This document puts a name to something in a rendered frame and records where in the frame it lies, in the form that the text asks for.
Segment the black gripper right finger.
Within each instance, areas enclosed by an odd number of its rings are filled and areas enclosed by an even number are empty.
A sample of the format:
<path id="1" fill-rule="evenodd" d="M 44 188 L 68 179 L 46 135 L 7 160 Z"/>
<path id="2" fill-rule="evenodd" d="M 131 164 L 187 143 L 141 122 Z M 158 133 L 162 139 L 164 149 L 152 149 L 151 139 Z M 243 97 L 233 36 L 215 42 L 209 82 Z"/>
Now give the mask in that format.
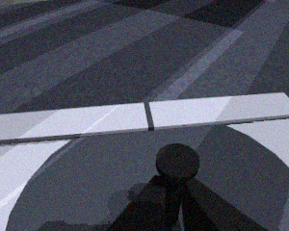
<path id="1" fill-rule="evenodd" d="M 196 177 L 184 184 L 182 209 L 184 231 L 268 231 Z"/>

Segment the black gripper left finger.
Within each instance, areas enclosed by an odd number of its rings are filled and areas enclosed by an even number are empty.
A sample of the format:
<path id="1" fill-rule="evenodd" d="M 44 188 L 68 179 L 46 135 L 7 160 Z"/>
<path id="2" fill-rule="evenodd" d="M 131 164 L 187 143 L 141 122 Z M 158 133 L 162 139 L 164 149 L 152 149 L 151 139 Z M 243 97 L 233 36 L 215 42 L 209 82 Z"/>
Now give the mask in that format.
<path id="1" fill-rule="evenodd" d="M 164 231 L 164 177 L 153 176 L 140 195 L 106 231 Z"/>

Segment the grey disc with center hole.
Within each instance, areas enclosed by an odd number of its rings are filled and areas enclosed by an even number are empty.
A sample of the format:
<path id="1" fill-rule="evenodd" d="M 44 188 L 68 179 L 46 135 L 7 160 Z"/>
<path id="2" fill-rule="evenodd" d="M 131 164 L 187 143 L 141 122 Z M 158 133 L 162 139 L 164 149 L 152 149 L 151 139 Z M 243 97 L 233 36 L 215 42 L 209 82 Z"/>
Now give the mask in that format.
<path id="1" fill-rule="evenodd" d="M 106 231 L 160 176 L 168 143 L 192 147 L 196 178 L 268 231 L 289 231 L 289 167 L 225 124 L 79 136 L 53 151 L 26 181 L 5 231 Z"/>

